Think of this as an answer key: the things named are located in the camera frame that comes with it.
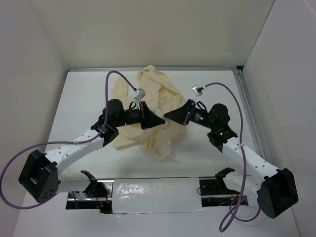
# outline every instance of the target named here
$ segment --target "white wall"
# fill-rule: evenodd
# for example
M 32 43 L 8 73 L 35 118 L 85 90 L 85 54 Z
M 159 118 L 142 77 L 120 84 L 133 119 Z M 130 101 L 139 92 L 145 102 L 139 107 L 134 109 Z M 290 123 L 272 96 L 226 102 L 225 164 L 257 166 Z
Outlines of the white wall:
M 48 138 L 66 78 L 66 66 L 24 0 L 0 1 L 0 170 L 19 150 Z M 20 158 L 4 178 L 4 195 L 22 204 Z M 10 237 L 19 211 L 0 200 L 2 237 Z
M 71 68 L 244 65 L 273 0 L 27 0 Z
M 244 68 L 272 159 L 295 173 L 303 237 L 316 231 L 316 1 L 309 2 L 276 0 Z

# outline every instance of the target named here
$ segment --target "plastic sheet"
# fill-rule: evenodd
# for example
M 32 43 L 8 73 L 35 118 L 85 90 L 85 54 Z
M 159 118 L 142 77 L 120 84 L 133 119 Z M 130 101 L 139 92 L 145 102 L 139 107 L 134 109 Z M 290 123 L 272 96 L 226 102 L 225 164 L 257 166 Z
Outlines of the plastic sheet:
M 202 210 L 198 178 L 115 179 L 113 188 L 113 213 Z

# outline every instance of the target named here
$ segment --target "white table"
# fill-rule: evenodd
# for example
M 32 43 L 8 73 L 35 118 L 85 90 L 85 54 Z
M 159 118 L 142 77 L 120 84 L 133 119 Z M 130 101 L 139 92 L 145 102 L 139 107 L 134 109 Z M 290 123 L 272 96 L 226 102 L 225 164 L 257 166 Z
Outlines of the white table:
M 59 102 L 51 134 L 53 140 L 73 140 L 97 121 L 104 108 L 104 81 L 106 71 L 69 72 Z M 123 72 L 137 87 L 138 71 Z M 203 86 L 219 81 L 226 84 L 240 101 L 240 95 L 232 71 L 167 71 L 186 99 L 193 99 L 192 86 Z M 112 75 L 109 90 L 118 76 Z M 215 103 L 229 109 L 232 130 L 239 134 L 240 119 L 230 94 L 220 86 L 209 87 L 202 98 L 210 109 Z M 255 144 L 244 116 L 244 142 L 252 149 Z M 144 155 L 137 146 L 117 151 L 111 144 L 92 152 L 77 161 L 64 172 L 88 170 L 97 178 L 156 178 L 214 176 L 218 171 L 231 167 L 241 168 L 229 157 L 214 148 L 207 138 L 208 129 L 190 123 L 183 135 L 172 144 L 173 157 L 159 162 Z M 14 232 L 15 237 L 41 236 L 291 236 L 298 231 L 291 210 L 272 220 L 264 214 L 251 223 L 234 221 L 220 234 L 218 226 L 228 211 L 227 207 L 209 207 L 196 213 L 166 213 L 142 215 L 106 215 L 98 210 L 65 210 L 67 194 L 59 194 L 49 203 L 22 210 Z M 29 194 L 23 205 L 34 203 Z M 240 216 L 251 217 L 256 207 L 241 207 Z

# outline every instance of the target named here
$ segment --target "fabric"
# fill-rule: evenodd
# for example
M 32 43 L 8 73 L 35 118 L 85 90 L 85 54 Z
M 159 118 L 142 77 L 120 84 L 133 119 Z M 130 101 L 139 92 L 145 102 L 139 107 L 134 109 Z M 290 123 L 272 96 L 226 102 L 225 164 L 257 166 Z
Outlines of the fabric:
M 165 73 L 157 71 L 154 66 L 147 66 L 141 70 L 137 80 L 146 92 L 143 100 L 159 117 L 183 106 L 186 102 L 171 79 Z M 123 78 L 117 80 L 111 97 L 121 100 L 124 108 L 128 108 L 134 101 L 133 96 L 128 95 L 128 84 Z M 171 141 L 184 130 L 184 126 L 170 120 L 167 120 L 166 124 L 146 130 L 142 130 L 140 124 L 119 127 L 119 136 L 114 140 L 114 147 L 124 149 L 137 144 L 146 155 L 163 160 L 171 155 Z

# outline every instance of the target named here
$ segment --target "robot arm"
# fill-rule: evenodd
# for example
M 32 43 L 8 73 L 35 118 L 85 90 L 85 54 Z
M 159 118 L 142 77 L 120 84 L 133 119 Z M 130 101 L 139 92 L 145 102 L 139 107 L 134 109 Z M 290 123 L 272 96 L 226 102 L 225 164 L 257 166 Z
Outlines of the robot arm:
M 139 109 L 132 108 L 124 110 L 122 102 L 118 99 L 109 101 L 108 120 L 105 129 L 96 139 L 79 144 L 80 141 L 95 137 L 102 129 L 104 123 L 105 109 L 98 121 L 91 126 L 86 133 L 78 137 L 74 144 L 64 145 L 57 149 L 41 153 L 38 150 L 30 153 L 19 177 L 19 182 L 39 203 L 47 201 L 58 192 L 77 190 L 71 188 L 71 180 L 63 178 L 61 173 L 69 165 L 81 159 L 88 153 L 98 150 L 112 142 L 119 134 L 117 127 L 140 123 L 142 129 L 152 128 L 165 121 L 156 116 L 148 107 L 146 102 L 139 102 Z M 81 187 L 97 186 L 96 179 L 87 171 L 73 177 L 81 181 Z
M 228 126 L 230 117 L 225 105 L 215 104 L 208 112 L 207 109 L 196 108 L 193 100 L 188 100 L 184 106 L 164 114 L 164 117 L 186 126 L 190 121 L 211 129 L 207 134 L 211 144 L 220 152 L 229 155 L 243 167 L 243 146 L 248 173 L 254 181 L 248 185 L 249 193 L 257 193 L 257 202 L 261 210 L 270 218 L 276 218 L 282 212 L 298 202 L 294 176 L 287 168 L 280 170 L 258 156 L 244 144 L 240 144 L 237 134 Z M 227 188 L 233 184 L 241 184 L 242 176 L 231 175 L 233 169 L 222 177 Z

